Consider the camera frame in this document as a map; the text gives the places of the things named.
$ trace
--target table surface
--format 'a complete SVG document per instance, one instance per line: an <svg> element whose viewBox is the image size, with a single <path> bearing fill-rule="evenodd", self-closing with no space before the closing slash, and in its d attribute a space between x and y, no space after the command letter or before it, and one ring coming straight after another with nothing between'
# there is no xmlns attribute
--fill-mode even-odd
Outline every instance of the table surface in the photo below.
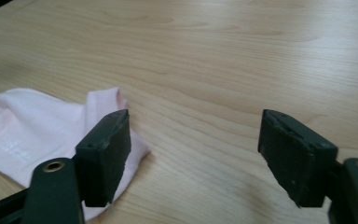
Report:
<svg viewBox="0 0 358 224"><path fill-rule="evenodd" d="M89 223L328 223L257 153L262 110L358 157L358 1L15 0L0 8L0 92L84 103L118 86L152 153ZM21 186L0 175L0 199Z"/></svg>

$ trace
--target pink cloth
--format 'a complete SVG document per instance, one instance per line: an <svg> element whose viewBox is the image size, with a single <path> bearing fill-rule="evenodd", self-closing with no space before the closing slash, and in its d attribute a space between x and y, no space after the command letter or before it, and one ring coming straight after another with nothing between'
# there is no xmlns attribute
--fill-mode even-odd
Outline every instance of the pink cloth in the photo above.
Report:
<svg viewBox="0 0 358 224"><path fill-rule="evenodd" d="M39 163L58 157L72 158L77 143L103 116L126 106L119 88L89 92L85 105L29 89L0 93L0 172L28 187ZM148 152L143 139L131 131L131 153L115 199L130 184ZM84 208L86 220L104 209Z"/></svg>

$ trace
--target folded cloth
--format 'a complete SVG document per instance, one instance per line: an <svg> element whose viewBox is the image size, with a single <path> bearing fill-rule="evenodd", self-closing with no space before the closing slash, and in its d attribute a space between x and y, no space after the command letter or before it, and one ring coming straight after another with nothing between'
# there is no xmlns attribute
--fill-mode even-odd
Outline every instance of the folded cloth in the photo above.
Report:
<svg viewBox="0 0 358 224"><path fill-rule="evenodd" d="M72 158L77 143L101 118L126 107L119 88L89 92L85 105L30 89L0 93L0 172L29 187L38 164L58 157ZM148 152L143 139L131 131L131 153L114 200L130 184ZM86 220L105 208L84 207Z"/></svg>

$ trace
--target wooden table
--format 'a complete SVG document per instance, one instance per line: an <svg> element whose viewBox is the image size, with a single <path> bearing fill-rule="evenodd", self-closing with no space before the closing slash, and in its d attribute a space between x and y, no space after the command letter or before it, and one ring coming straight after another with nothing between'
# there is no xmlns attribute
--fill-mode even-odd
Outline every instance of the wooden table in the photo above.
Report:
<svg viewBox="0 0 358 224"><path fill-rule="evenodd" d="M0 92L84 103L121 88L148 155L90 223L328 223L257 153L261 113L358 157L358 1L15 0L0 8ZM20 190L0 175L0 199Z"/></svg>

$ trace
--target pink fabric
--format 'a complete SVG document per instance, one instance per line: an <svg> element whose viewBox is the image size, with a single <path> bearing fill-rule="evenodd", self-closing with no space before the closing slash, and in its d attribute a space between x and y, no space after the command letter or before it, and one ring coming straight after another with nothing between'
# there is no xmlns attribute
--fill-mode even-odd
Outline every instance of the pink fabric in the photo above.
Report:
<svg viewBox="0 0 358 224"><path fill-rule="evenodd" d="M126 106L119 88L89 92L85 105L30 89L0 93L0 172L28 187L39 163L58 157L72 158L77 143L103 116ZM115 199L130 184L148 152L143 139L131 131L131 153ZM84 208L86 220L104 209Z"/></svg>

